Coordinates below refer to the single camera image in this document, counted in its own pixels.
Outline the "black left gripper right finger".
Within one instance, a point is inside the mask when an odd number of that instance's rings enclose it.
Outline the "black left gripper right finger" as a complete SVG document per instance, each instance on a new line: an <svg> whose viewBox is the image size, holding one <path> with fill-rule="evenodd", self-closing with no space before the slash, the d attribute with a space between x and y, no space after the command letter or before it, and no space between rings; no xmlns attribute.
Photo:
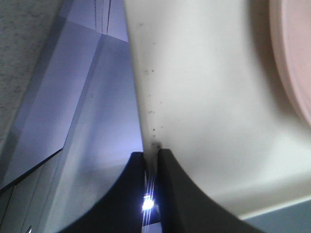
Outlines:
<svg viewBox="0 0 311 233"><path fill-rule="evenodd" d="M157 154L158 201L165 233L259 233L208 197L170 149Z"/></svg>

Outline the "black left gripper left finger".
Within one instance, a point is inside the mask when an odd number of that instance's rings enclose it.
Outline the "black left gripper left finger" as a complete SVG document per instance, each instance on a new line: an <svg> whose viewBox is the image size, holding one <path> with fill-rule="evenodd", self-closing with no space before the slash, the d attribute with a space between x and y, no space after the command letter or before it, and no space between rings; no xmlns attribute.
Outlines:
<svg viewBox="0 0 311 233"><path fill-rule="evenodd" d="M142 152L133 152L109 191L62 233L140 233L145 188Z"/></svg>

